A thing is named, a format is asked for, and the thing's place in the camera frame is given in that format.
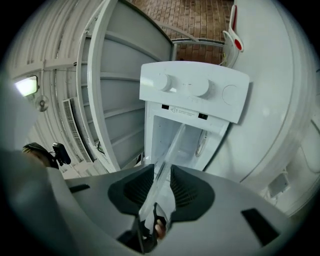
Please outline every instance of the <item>brick floor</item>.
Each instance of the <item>brick floor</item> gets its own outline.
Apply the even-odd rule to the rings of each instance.
[[[233,0],[133,0],[132,3],[154,20],[178,27],[196,38],[224,41]],[[171,29],[163,29],[171,38],[184,38]],[[205,45],[180,44],[177,59],[219,64],[222,49]]]

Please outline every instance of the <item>label sticker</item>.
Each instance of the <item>label sticker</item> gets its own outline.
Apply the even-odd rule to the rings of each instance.
[[[197,114],[191,110],[185,109],[185,108],[179,108],[176,106],[171,106],[170,111],[175,113],[175,114],[179,114],[179,115],[184,115],[184,116],[188,116],[188,117],[196,117]]]

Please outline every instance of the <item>brick wall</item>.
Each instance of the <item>brick wall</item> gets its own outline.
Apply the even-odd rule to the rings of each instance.
[[[233,0],[133,0],[132,3],[154,20],[188,32],[196,38],[224,41],[228,30]],[[163,29],[171,38],[184,38],[170,29]],[[177,59],[219,64],[222,49],[204,45],[181,44]]]

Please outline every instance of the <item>light fixture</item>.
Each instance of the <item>light fixture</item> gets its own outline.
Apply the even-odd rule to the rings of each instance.
[[[22,96],[28,96],[34,94],[38,90],[38,78],[37,76],[31,76],[26,79],[15,82],[14,85]]]

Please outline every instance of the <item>air vent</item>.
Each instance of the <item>air vent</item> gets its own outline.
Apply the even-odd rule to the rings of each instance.
[[[93,163],[93,161],[91,160],[86,148],[85,148],[85,145],[83,144],[82,142],[82,139],[79,135],[79,132],[78,132],[78,129],[77,129],[77,126],[76,126],[76,122],[75,122],[75,119],[74,119],[74,114],[72,112],[72,108],[71,108],[71,102],[70,102],[70,99],[66,99],[63,101],[63,109],[64,109],[64,112],[65,112],[65,115],[66,115],[66,119],[68,121],[68,124],[69,124],[69,127],[70,127],[70,130],[72,132],[72,136],[75,140],[75,143],[76,145],[78,146],[80,152],[81,152],[81,155],[83,157],[83,159],[87,162],[87,163]]]

